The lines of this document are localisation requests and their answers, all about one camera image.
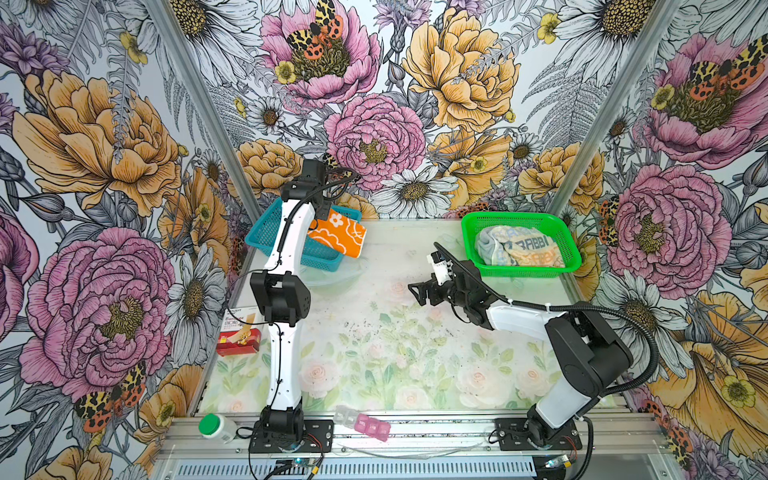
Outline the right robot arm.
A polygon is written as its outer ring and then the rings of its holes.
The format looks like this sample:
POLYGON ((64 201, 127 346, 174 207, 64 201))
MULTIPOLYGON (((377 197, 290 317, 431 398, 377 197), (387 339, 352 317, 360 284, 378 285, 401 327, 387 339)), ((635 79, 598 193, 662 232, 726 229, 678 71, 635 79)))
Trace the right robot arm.
POLYGON ((561 378, 526 415, 528 442, 547 448, 571 429, 632 365, 629 348, 604 316, 584 302, 552 306, 509 299, 493 290, 468 261, 430 258, 431 277, 408 285, 419 305, 443 302, 462 309, 469 323, 488 331, 520 333, 549 343, 561 378))

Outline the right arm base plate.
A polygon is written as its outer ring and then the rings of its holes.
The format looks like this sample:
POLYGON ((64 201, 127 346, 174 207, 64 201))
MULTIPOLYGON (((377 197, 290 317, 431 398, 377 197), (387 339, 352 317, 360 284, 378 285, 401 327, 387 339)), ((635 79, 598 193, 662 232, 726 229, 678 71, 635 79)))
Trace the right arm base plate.
POLYGON ((502 451, 547 452, 582 448, 574 420, 552 428, 538 420, 502 417, 494 420, 494 432, 502 451))

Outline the orange white lion towel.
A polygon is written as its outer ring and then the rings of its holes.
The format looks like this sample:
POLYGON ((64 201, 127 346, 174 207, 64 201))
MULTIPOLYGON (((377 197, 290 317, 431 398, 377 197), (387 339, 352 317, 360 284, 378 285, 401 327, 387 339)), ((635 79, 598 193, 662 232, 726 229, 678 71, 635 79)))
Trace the orange white lion towel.
POLYGON ((309 237, 321 245, 350 258, 361 256, 367 229, 342 213, 331 210, 325 220, 314 220, 310 225, 309 237))

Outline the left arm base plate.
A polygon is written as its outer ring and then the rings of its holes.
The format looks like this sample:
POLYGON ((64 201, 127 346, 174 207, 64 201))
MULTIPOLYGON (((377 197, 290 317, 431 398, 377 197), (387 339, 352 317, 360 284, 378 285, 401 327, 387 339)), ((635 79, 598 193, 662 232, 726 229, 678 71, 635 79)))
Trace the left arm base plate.
POLYGON ((335 424, 332 420, 309 419, 299 433, 282 433, 274 427, 254 425, 248 452, 251 454, 320 454, 332 450, 335 424))

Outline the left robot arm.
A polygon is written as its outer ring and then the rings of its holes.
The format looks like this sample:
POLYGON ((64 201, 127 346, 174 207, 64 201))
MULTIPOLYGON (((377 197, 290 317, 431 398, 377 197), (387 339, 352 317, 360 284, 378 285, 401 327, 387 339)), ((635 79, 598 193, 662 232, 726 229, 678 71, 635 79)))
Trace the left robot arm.
POLYGON ((309 314, 311 293, 299 267, 312 222, 326 220, 333 201, 358 178, 348 168, 307 160, 301 174, 282 189, 276 241, 265 266, 249 279, 271 352, 269 392, 255 434, 260 444, 293 452, 307 437, 298 362, 301 321, 309 314))

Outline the blue beige patterned towel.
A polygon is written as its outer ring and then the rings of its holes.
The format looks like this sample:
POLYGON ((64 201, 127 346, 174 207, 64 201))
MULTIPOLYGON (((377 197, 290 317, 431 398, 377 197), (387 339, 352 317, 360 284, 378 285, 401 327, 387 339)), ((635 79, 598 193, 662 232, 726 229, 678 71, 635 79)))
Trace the blue beige patterned towel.
POLYGON ((535 228, 495 225, 475 238, 474 247, 482 261, 498 267, 562 268, 559 247, 535 228))

